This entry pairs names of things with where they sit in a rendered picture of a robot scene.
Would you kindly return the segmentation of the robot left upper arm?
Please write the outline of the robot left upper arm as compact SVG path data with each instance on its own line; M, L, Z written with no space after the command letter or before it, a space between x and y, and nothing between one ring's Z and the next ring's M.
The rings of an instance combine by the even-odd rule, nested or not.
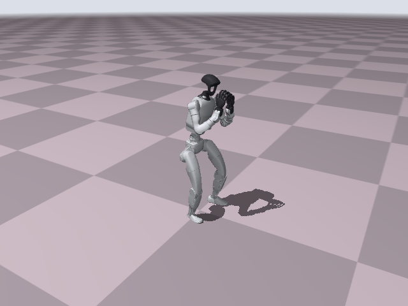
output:
M214 98L214 100L215 100L215 97L213 97L213 98ZM215 111L215 108L216 108L216 107L217 107L217 105L216 105L216 101L215 101L214 111ZM224 118L225 118L225 114L224 114L224 111L223 111L222 116L221 116L221 118L220 118L220 123L221 123L221 126L226 127L226 126L229 125L229 124L225 123Z

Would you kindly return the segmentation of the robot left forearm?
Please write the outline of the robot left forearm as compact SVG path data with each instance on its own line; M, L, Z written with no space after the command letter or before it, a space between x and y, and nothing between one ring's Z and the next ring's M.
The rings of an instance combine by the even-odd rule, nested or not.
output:
M224 118L225 123L231 124L233 122L234 116L235 116L234 109L233 109L233 113L230 114L230 110L226 108L226 116Z

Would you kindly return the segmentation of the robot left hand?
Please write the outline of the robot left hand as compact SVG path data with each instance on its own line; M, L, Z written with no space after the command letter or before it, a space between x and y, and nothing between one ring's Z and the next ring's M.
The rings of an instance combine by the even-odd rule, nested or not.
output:
M227 91L226 91L227 92ZM226 105L226 108L227 109L229 109L230 110L230 114L232 114L233 113L233 109L234 109L234 103L235 103L235 97L229 92L229 93L227 93L226 95L228 95L228 94L230 94L229 96L228 96L228 98L227 98L227 100L226 100L226 102L227 102L227 105ZM223 94L224 95L224 94ZM226 96L225 96L226 97Z

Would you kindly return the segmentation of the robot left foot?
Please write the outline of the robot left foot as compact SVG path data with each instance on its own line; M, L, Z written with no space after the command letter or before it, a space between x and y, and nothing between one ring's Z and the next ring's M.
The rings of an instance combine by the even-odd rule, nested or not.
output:
M212 199L212 195L208 196L207 201L211 202L211 203L215 203L217 205L227 205L228 204L228 201L226 201L226 200L224 200L224 199L222 199L222 198L220 198L218 196L215 199Z

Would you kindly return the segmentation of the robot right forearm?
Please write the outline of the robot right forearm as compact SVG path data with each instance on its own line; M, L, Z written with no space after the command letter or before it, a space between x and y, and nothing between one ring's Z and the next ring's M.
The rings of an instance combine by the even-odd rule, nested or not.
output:
M214 114L211 116L211 118L209 118L207 121L205 121L203 124L197 126L196 131L197 133L203 133L205 131L207 131L208 129L210 130L211 127L219 122L220 120L220 111L219 110L215 110Z

